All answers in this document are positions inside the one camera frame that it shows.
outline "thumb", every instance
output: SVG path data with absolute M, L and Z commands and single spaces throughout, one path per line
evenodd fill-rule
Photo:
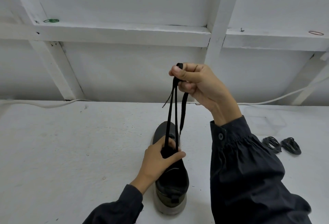
M 172 156 L 166 158 L 165 160 L 169 167 L 171 164 L 174 164 L 175 162 L 179 161 L 180 159 L 184 158 L 185 156 L 186 156 L 186 153 L 184 151 L 180 151 L 180 152 L 177 152 L 177 153 L 173 154 Z
M 187 72 L 185 70 L 180 69 L 178 66 L 173 66 L 171 68 L 171 72 L 176 78 L 180 80 L 189 81 L 193 83 L 201 82 L 200 72 Z

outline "black sneaker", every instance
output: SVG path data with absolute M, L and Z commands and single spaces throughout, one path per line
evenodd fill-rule
M 161 150 L 161 154 L 163 158 L 168 158 L 169 156 L 178 152 L 178 147 L 181 146 L 180 136 L 178 134 L 177 127 L 177 85 L 179 80 L 174 78 L 173 89 L 171 91 L 171 101 L 170 108 L 168 114 L 168 121 L 163 122 L 158 126 L 154 133 L 153 144 L 156 143 L 160 138 L 166 136 L 165 145 Z M 175 122 L 173 124 L 170 122 L 171 119 L 171 109 L 172 109 L 172 101 L 173 101 L 173 93 L 175 89 Z M 180 124 L 180 131 L 183 128 L 184 117 L 185 117 L 185 109 L 186 109 L 186 101 L 187 101 L 188 93 L 184 94 L 183 102 L 182 102 L 182 117 Z M 173 139 L 176 142 L 176 148 L 173 149 L 168 145 L 169 138 Z M 164 173 L 160 176 L 160 178 L 155 182 L 155 190 L 154 190 L 154 204 L 158 211 L 167 215 L 175 215 L 183 211 L 186 205 L 186 192 L 189 186 L 188 174 L 184 167 L 183 160 L 172 164 L 169 168 L 167 168 Z

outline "left hand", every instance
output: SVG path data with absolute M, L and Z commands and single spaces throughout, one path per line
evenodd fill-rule
M 166 168 L 186 156 L 185 152 L 178 149 L 177 153 L 164 159 L 161 155 L 161 149 L 164 145 L 165 136 L 145 150 L 141 169 L 135 180 L 130 183 L 142 194 L 158 180 Z M 175 141 L 171 138 L 169 138 L 169 146 L 172 148 L 176 147 Z

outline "right hand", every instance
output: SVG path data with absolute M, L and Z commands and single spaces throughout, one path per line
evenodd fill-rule
M 184 63 L 183 69 L 174 65 L 169 75 L 184 80 L 179 82 L 179 90 L 189 93 L 208 109 L 217 125 L 241 116 L 236 101 L 207 65 Z

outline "long-sleeve shirt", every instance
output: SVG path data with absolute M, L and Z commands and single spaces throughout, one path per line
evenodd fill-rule
M 281 180 L 277 156 L 249 129 L 242 116 L 223 126 L 210 122 L 211 209 L 215 223 L 311 223 L 310 205 Z M 126 185 L 116 202 L 96 207 L 83 224 L 132 224 L 143 209 L 142 194 Z

